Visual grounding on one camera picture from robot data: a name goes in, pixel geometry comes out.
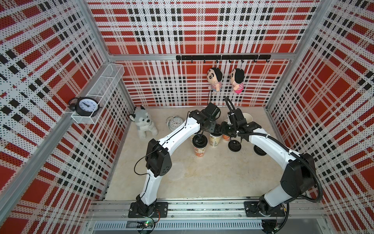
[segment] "white alarm clock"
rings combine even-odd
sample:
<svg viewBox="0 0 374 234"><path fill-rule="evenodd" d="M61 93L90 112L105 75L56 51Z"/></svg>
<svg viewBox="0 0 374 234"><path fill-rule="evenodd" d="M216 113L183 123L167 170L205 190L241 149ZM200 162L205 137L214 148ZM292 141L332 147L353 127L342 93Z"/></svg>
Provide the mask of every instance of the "white alarm clock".
<svg viewBox="0 0 374 234"><path fill-rule="evenodd" d="M183 124L183 119L179 116L170 116L166 119L166 125L169 127L171 131L174 131L180 125Z"/></svg>
<svg viewBox="0 0 374 234"><path fill-rule="evenodd" d="M71 104L70 102L74 99L78 99L78 100L76 103ZM99 111L100 105L93 98L80 97L80 98L73 98L69 101L69 109L77 112L77 114L80 116L94 117Z"/></svg>

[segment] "clock face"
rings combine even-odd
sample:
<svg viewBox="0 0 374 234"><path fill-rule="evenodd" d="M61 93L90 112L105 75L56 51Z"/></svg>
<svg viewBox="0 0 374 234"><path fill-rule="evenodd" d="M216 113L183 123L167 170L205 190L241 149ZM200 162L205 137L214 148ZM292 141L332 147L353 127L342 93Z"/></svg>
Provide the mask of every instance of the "clock face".
<svg viewBox="0 0 374 234"><path fill-rule="evenodd" d="M84 111L94 112L97 110L98 104L92 99L85 98L79 102L79 107Z"/></svg>

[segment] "paper cup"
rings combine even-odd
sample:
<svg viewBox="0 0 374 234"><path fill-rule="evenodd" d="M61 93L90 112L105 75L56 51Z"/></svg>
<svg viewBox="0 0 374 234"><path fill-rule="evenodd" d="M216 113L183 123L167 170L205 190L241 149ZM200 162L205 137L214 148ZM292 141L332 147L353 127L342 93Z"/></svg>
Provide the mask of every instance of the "paper cup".
<svg viewBox="0 0 374 234"><path fill-rule="evenodd" d="M212 134L209 135L209 144L212 148L216 148L218 146L218 143L221 140L222 135L214 136Z"/></svg>
<svg viewBox="0 0 374 234"><path fill-rule="evenodd" d="M229 119L225 119L224 121L227 122L228 124L230 124L230 120ZM222 139L223 139L223 142L229 142L230 141L230 137L226 136L224 134L222 135Z"/></svg>
<svg viewBox="0 0 374 234"><path fill-rule="evenodd" d="M222 139L223 139L223 142L229 142L230 141L230 137L226 136L226 135L222 135Z"/></svg>
<svg viewBox="0 0 374 234"><path fill-rule="evenodd" d="M199 158L203 157L204 156L204 153L205 153L205 147L204 148L196 148L194 147L195 149L195 155L198 156Z"/></svg>
<svg viewBox="0 0 374 234"><path fill-rule="evenodd" d="M195 155L197 157L203 157L205 153L205 147L208 144L208 139L202 134L197 134L192 139L192 144L194 146Z"/></svg>
<svg viewBox="0 0 374 234"><path fill-rule="evenodd" d="M243 113L243 117L245 118L245 120L247 121L247 123L250 123L250 122L253 121L252 115L250 115L248 113Z"/></svg>

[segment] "plush toy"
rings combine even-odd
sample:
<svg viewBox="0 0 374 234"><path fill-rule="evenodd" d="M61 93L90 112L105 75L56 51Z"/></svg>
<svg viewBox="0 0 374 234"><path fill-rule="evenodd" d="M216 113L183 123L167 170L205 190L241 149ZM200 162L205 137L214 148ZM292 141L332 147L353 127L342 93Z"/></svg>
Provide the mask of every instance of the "plush toy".
<svg viewBox="0 0 374 234"><path fill-rule="evenodd" d="M233 85L234 93L240 94L243 89L244 71L239 68L235 68L230 74L231 84Z"/></svg>
<svg viewBox="0 0 374 234"><path fill-rule="evenodd" d="M154 122L150 119L148 112L143 106L140 106L140 109L135 108L135 113L129 114L129 117L135 122L140 139L145 139L146 131L150 131L154 136L159 133Z"/></svg>
<svg viewBox="0 0 374 234"><path fill-rule="evenodd" d="M219 92L222 88L222 72L218 68L212 67L208 70L206 78L210 84L209 89L213 90L213 93Z"/></svg>

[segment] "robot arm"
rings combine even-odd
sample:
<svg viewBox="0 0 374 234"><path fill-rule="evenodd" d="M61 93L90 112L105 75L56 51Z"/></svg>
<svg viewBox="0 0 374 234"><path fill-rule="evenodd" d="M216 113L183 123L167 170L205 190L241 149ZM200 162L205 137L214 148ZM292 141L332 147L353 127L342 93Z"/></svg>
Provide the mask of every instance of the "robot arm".
<svg viewBox="0 0 374 234"><path fill-rule="evenodd" d="M147 178L143 191L137 196L138 209L141 214L150 216L153 212L157 190L162 177L170 170L172 163L170 156L192 134L204 130L212 133L216 126L216 116L220 109L210 103L202 111L192 111L186 121L177 129L159 141L150 140L147 148Z"/></svg>
<svg viewBox="0 0 374 234"><path fill-rule="evenodd" d="M193 133L200 130L212 133L216 126L215 117L218 113L220 113L219 108L210 103L202 111L192 111L186 121L166 137L159 141L150 140L145 157L147 178L143 191L137 196L138 209L142 215L150 216L153 213L158 187L163 175L172 166L170 156L175 149ZM280 184L260 197L261 214L268 215L279 204L296 199L314 186L315 180L310 171L298 159L302 158L310 166L309 168L315 171L312 156L300 154L276 143L274 138L270 137L257 123L246 123L240 109L230 110L228 114L232 124L222 122L220 132L231 137L240 136L253 143L255 148L269 154L284 170Z"/></svg>

